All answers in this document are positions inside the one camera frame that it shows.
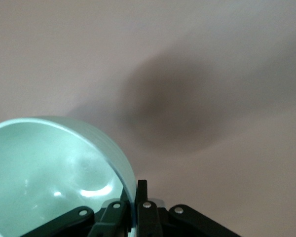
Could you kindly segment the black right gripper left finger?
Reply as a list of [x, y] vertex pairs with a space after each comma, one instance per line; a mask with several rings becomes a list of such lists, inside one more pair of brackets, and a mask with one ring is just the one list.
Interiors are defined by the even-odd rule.
[[37, 228], [38, 237], [126, 236], [126, 202], [114, 201], [94, 212], [77, 207]]

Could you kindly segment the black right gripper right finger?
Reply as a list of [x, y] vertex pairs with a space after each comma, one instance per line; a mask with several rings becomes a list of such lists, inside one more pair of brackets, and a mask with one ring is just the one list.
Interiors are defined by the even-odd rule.
[[237, 233], [222, 226], [195, 209], [178, 204], [167, 210], [148, 199], [148, 182], [137, 184], [138, 237], [237, 237]]

